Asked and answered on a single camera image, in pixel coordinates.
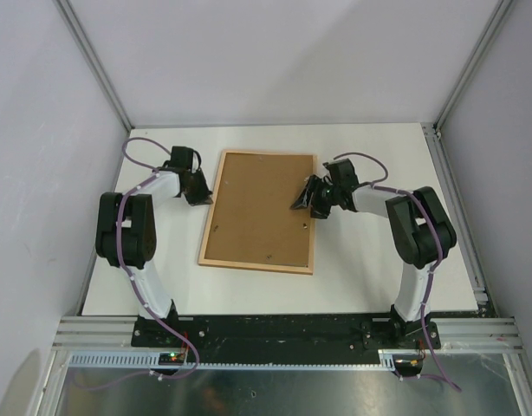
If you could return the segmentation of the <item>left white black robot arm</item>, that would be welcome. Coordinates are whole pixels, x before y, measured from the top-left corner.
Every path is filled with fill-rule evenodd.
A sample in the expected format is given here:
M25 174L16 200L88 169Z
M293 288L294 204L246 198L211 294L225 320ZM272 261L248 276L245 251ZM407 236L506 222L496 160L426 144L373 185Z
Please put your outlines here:
M96 253L123 270L139 300L139 315L155 319L150 336L161 346L180 336L173 299L166 293L153 258L157 249L155 209L170 199L185 198L190 206L212 203L198 151L174 146L162 166L127 192L105 192L100 197L95 238Z

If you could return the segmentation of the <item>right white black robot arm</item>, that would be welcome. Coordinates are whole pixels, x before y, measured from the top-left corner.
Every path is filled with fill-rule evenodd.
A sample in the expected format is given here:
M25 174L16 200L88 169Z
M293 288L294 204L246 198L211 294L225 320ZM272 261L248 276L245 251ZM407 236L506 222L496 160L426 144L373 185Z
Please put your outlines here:
M384 322L365 322L365 348L408 348L431 341L430 295L435 271L457 244L457 234L437 193L430 186L412 192L377 181L361 182L349 159L326 162L328 173L311 175L290 206L326 219L335 206L388 221L403 262L399 293Z

